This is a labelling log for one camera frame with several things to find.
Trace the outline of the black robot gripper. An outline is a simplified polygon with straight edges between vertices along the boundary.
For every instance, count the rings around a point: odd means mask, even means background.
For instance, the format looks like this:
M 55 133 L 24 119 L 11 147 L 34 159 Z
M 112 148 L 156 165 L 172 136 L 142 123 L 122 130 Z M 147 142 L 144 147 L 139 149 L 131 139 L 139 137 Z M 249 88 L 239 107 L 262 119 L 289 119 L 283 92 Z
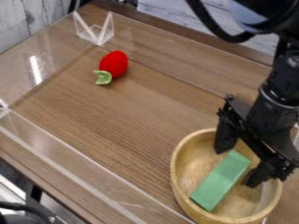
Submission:
M 230 151 L 242 139 L 261 159 L 242 184 L 255 188 L 270 179 L 286 181 L 299 168 L 299 150 L 291 139 L 299 119 L 299 88 L 278 90 L 263 85 L 254 104 L 233 94 L 226 95 L 225 101 L 218 112 L 215 152 Z

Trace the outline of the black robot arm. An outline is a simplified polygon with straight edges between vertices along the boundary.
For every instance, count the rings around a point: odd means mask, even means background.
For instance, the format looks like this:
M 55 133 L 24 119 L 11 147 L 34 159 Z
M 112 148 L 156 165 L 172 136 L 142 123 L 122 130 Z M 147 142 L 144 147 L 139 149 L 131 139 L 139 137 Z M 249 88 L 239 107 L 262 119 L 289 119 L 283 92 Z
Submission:
M 299 149 L 291 130 L 299 123 L 299 0 L 233 0 L 233 15 L 245 31 L 279 37 L 270 75 L 254 103 L 229 94 L 219 109 L 215 151 L 242 140 L 259 157 L 243 184 L 287 180 L 299 168 Z

